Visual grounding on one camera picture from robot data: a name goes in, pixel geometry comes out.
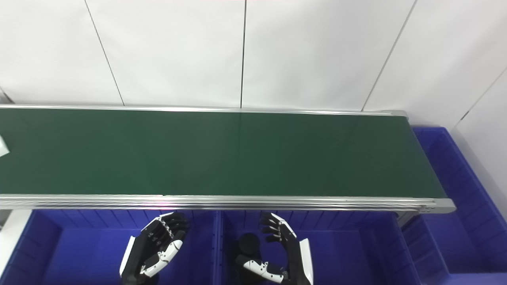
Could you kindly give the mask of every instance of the robotic hand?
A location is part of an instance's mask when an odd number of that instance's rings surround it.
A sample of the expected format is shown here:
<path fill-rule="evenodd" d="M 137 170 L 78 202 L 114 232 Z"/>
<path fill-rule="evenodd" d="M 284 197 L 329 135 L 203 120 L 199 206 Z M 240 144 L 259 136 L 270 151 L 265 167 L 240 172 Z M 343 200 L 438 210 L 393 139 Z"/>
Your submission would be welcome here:
<path fill-rule="evenodd" d="M 122 285 L 153 282 L 154 277 L 176 255 L 188 232 L 182 213 L 166 213 L 154 218 L 137 237 L 130 240 L 120 265 Z"/>
<path fill-rule="evenodd" d="M 287 251 L 288 267 L 262 262 L 239 255 L 236 263 L 243 268 L 265 278 L 283 285 L 313 285 L 313 266 L 308 239 L 297 240 L 297 236 L 287 222 L 279 216 L 262 212 L 261 223 L 266 227 L 263 233 L 270 233 L 267 242 L 278 241 Z"/>

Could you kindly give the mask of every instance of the white wall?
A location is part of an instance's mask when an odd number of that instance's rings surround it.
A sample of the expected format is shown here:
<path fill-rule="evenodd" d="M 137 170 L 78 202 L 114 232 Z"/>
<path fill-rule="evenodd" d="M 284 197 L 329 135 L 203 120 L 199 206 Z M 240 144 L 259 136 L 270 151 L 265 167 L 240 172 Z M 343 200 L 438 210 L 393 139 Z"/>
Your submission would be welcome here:
<path fill-rule="evenodd" d="M 16 103 L 122 104 L 82 0 L 0 1 L 0 86 Z"/>
<path fill-rule="evenodd" d="M 507 219 L 507 72 L 451 134 Z"/>
<path fill-rule="evenodd" d="M 243 1 L 87 2 L 125 105 L 239 107 Z"/>
<path fill-rule="evenodd" d="M 365 110 L 452 128 L 507 66 L 507 1 L 420 0 Z"/>

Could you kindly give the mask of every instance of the robot finger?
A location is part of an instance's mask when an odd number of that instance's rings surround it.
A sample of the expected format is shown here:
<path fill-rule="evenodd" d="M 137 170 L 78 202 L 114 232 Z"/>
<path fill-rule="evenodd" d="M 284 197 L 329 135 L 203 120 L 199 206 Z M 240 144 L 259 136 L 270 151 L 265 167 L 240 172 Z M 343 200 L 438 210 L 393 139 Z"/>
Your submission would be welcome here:
<path fill-rule="evenodd" d="M 273 228 L 278 228 L 278 223 L 270 218 L 261 218 L 261 224 L 265 226 L 270 226 Z"/>
<path fill-rule="evenodd" d="M 280 230 L 278 228 L 274 228 L 272 226 L 262 228 L 261 232 L 265 233 L 265 234 L 280 235 Z"/>
<path fill-rule="evenodd" d="M 282 238 L 279 236 L 279 235 L 268 235 L 266 236 L 266 241 L 267 242 L 281 242 L 282 241 Z"/>

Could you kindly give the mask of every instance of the blue storage bin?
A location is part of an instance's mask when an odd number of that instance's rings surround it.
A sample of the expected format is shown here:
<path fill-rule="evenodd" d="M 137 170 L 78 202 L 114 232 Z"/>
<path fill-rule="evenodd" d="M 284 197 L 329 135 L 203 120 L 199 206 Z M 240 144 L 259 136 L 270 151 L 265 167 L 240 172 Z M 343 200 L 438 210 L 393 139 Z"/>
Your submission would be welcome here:
<path fill-rule="evenodd" d="M 159 210 L 35 210 L 0 279 L 1 285 L 120 285 L 131 235 Z M 215 211 L 182 211 L 191 234 L 159 284 L 210 284 Z"/>
<path fill-rule="evenodd" d="M 457 210 L 403 234 L 423 284 L 507 284 L 507 225 L 445 128 L 414 132 Z"/>
<path fill-rule="evenodd" d="M 276 211 L 298 238 L 308 238 L 314 284 L 416 285 L 417 273 L 395 216 L 390 212 Z M 287 265 L 280 243 L 267 243 L 260 232 L 261 211 L 225 211 L 223 215 L 222 280 L 237 285 L 233 246 L 243 233 L 261 239 L 263 261 Z"/>

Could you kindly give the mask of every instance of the white surface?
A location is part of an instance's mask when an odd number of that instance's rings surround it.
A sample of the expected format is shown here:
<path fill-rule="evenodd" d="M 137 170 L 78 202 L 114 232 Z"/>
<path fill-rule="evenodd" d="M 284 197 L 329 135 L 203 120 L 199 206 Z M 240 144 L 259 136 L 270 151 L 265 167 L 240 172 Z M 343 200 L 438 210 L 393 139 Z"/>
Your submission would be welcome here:
<path fill-rule="evenodd" d="M 507 66 L 507 1 L 420 0 L 365 110 L 453 127 Z"/>
<path fill-rule="evenodd" d="M 361 110 L 413 1 L 248 1 L 243 107 Z"/>
<path fill-rule="evenodd" d="M 14 102 L 121 104 L 83 0 L 0 1 L 0 42 Z"/>
<path fill-rule="evenodd" d="M 452 135 L 494 203 L 507 219 L 507 72 Z"/>
<path fill-rule="evenodd" d="M 0 276 L 11 258 L 30 214 L 31 210 L 13 210 L 0 231 Z"/>
<path fill-rule="evenodd" d="M 7 148 L 7 145 L 4 142 L 4 139 L 0 136 L 0 156 L 6 155 L 9 153 L 9 149 Z"/>
<path fill-rule="evenodd" d="M 132 246 L 134 245 L 135 237 L 131 236 L 128 240 L 127 248 L 125 249 L 125 253 L 123 254 L 122 263 L 120 263 L 120 276 L 123 274 L 123 270 L 125 269 L 125 265 L 127 265 L 128 258 L 130 256 L 130 252 L 132 251 Z"/>
<path fill-rule="evenodd" d="M 239 107 L 243 1 L 88 6 L 126 105 Z"/>
<path fill-rule="evenodd" d="M 308 238 L 299 242 L 299 248 L 301 250 L 301 259 L 303 261 L 303 271 L 305 272 L 305 276 L 308 281 L 310 281 L 310 284 L 313 285 L 313 263 L 312 254 L 310 252 L 310 241 Z"/>

